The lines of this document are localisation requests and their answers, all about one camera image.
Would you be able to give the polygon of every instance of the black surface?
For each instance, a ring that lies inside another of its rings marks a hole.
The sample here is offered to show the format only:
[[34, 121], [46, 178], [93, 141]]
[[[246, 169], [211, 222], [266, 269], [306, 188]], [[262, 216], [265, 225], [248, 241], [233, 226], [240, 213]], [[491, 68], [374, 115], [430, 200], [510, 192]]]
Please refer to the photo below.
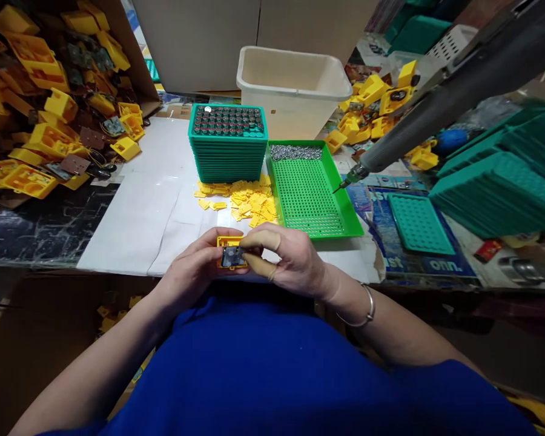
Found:
[[118, 188], [61, 186], [44, 200], [0, 211], [0, 265], [75, 268]]

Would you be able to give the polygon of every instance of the white basket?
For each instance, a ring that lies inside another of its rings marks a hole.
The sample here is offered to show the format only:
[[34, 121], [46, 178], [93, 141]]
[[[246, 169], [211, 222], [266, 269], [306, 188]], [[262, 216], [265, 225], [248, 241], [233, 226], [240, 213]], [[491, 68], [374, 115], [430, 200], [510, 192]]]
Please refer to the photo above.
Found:
[[445, 67], [460, 54], [477, 32], [474, 27], [457, 24], [426, 55], [441, 59]]
[[242, 104], [262, 106], [270, 139], [315, 139], [339, 102], [353, 94], [333, 56], [247, 46], [236, 84]]

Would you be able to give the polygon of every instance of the blue shirt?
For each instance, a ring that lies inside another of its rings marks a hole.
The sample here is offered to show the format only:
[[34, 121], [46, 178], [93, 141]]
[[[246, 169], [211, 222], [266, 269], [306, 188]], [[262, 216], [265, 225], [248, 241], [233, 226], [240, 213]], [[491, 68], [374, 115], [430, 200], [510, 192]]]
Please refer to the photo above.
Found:
[[537, 434], [465, 365], [385, 371], [315, 316], [310, 300], [260, 291], [205, 295], [174, 322], [110, 422], [57, 433]]

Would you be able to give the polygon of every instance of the silver bracelet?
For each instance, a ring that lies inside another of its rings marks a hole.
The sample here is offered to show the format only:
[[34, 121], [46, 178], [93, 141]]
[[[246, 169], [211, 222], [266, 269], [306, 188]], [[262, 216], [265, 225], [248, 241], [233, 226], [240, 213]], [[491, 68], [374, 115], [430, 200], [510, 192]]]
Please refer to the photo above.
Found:
[[369, 289], [369, 286], [365, 286], [362, 284], [362, 286], [365, 288], [365, 290], [368, 292], [368, 296], [369, 296], [369, 302], [371, 303], [371, 309], [369, 310], [369, 313], [367, 315], [365, 315], [365, 319], [362, 323], [360, 324], [349, 324], [346, 320], [344, 320], [343, 318], [341, 318], [341, 316], [335, 312], [335, 314], [339, 317], [339, 319], [341, 321], [343, 321], [344, 323], [346, 323], [348, 326], [350, 327], [363, 327], [365, 326], [365, 324], [367, 324], [368, 322], [370, 321], [373, 321], [374, 320], [374, 315], [375, 315], [375, 304], [374, 304], [374, 298], [373, 296], [371, 295], [371, 291]]

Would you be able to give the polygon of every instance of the pile of yellow parts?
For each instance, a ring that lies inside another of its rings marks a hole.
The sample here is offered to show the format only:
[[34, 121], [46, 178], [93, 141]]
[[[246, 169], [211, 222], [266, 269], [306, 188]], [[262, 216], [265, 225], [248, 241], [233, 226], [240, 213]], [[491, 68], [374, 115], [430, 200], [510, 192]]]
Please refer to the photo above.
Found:
[[232, 217], [237, 220], [250, 218], [250, 227], [256, 227], [264, 222], [276, 222], [277, 210], [274, 206], [271, 178], [260, 175], [260, 180], [247, 182], [240, 180], [234, 183], [202, 183], [198, 180], [198, 189], [194, 197], [198, 197], [198, 204], [204, 210], [225, 209], [225, 202], [214, 203], [203, 200], [212, 195], [230, 197]]

